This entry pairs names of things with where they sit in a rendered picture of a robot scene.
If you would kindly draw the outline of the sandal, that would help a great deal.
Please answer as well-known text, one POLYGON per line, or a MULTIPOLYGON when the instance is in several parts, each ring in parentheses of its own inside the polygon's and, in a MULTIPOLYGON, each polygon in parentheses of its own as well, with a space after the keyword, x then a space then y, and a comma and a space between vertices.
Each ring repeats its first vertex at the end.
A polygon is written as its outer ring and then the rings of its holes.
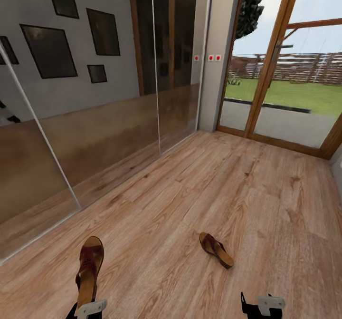
POLYGON ((199 239, 201 246, 206 253, 215 256, 224 268, 228 269, 232 267, 234 261, 230 255, 226 253, 222 244, 218 245, 216 240, 208 233, 202 233, 199 236, 199 239))
POLYGON ((79 259, 80 269, 75 278, 78 288, 78 309, 96 298, 96 281, 104 260, 104 247, 98 237, 90 236, 85 241, 79 259))

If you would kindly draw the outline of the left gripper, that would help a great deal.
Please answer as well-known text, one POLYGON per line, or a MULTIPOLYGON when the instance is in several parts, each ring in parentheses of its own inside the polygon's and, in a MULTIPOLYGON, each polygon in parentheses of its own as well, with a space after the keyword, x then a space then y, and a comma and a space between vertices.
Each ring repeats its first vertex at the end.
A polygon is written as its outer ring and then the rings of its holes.
MULTIPOLYGON (((77 316, 76 317, 74 316, 76 308, 77 308, 77 303, 73 306, 73 308, 71 309, 71 311, 69 312, 68 316, 65 319, 77 319, 77 316)), ((102 319, 102 312, 91 314, 89 315, 88 319, 102 319)))

